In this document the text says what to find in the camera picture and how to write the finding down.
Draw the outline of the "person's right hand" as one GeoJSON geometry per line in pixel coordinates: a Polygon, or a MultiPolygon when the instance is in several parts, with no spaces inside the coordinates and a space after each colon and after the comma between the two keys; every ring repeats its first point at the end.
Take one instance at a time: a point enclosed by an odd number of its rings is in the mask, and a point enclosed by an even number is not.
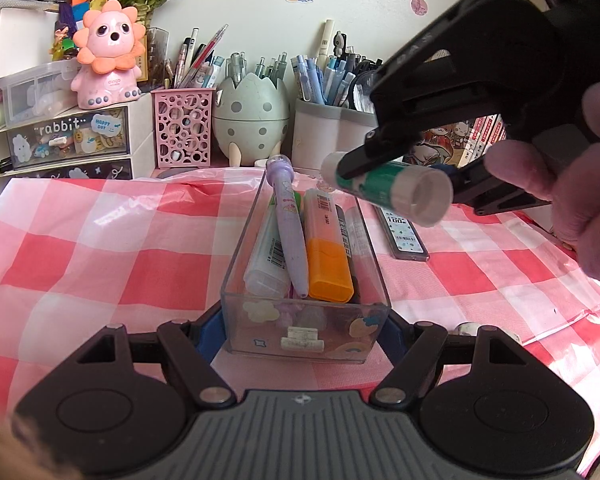
{"type": "MultiPolygon", "coordinates": [[[[600,138],[600,83],[586,90],[582,110],[600,138]]],[[[515,140],[496,144],[484,164],[492,176],[553,204],[556,235],[576,248],[583,272],[600,281],[600,143],[590,145],[558,176],[536,148],[515,140]]]]}

